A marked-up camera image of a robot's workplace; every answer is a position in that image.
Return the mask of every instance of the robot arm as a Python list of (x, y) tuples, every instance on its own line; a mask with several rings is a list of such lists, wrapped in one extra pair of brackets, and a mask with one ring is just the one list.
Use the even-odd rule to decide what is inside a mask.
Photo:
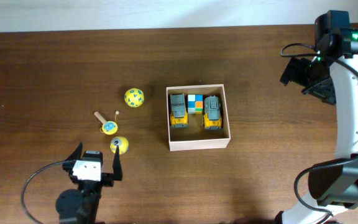
[[(347, 12), (329, 11), (316, 20), (316, 48), (319, 54), (338, 59), (358, 71), (358, 30), (350, 29)], [(337, 63), (315, 58), (292, 58), (281, 82), (305, 86), (323, 102), (337, 106), (337, 147), (335, 160), (315, 166), (348, 160), (358, 155), (358, 78)], [(309, 192), (303, 200), (312, 207), (323, 208), (336, 215), (358, 207), (358, 160), (309, 174)], [(276, 223), (324, 223), (325, 212), (310, 210), (298, 202), (280, 212)]]
[(74, 163), (63, 165), (63, 170), (68, 172), (74, 184), (78, 184), (78, 189), (66, 190), (56, 200), (56, 211), (62, 224), (95, 223), (102, 187), (112, 187), (114, 181), (122, 180), (119, 153), (114, 155), (113, 174), (101, 172), (102, 152), (86, 151), (82, 158), (81, 153), (82, 144), (66, 160)]

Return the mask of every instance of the green light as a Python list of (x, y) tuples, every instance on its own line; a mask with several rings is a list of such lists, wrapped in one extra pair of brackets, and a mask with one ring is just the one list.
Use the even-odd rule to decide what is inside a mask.
[(358, 39), (358, 34), (352, 34), (353, 39), (357, 40)]

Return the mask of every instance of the white box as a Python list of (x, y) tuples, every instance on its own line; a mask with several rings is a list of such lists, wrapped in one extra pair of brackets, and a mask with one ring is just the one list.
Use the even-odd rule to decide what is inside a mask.
[[(218, 96), (222, 103), (222, 129), (205, 130), (203, 127), (203, 114), (189, 114), (189, 126), (187, 128), (171, 128), (169, 96), (181, 93), (184, 93), (186, 98), (188, 94), (202, 94), (204, 97)], [(167, 119), (168, 141), (171, 151), (225, 148), (231, 139), (223, 84), (167, 87)]]

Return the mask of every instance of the yellow ball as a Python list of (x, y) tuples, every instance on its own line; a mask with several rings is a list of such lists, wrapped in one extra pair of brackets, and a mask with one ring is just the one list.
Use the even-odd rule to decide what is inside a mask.
[(138, 88), (131, 88), (125, 93), (124, 100), (132, 108), (141, 106), (144, 102), (143, 91)]
[(116, 153), (117, 147), (119, 148), (119, 154), (124, 154), (128, 151), (129, 142), (128, 139), (122, 136), (117, 136), (111, 140), (110, 149), (113, 153)]

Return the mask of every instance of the toy truck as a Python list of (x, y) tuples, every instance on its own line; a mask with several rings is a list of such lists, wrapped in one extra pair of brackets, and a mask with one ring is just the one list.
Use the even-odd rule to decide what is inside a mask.
[(221, 102), (217, 96), (209, 96), (204, 100), (204, 128), (217, 130), (222, 128)]
[(186, 111), (185, 94), (171, 95), (171, 127), (185, 128), (188, 126), (188, 114)]

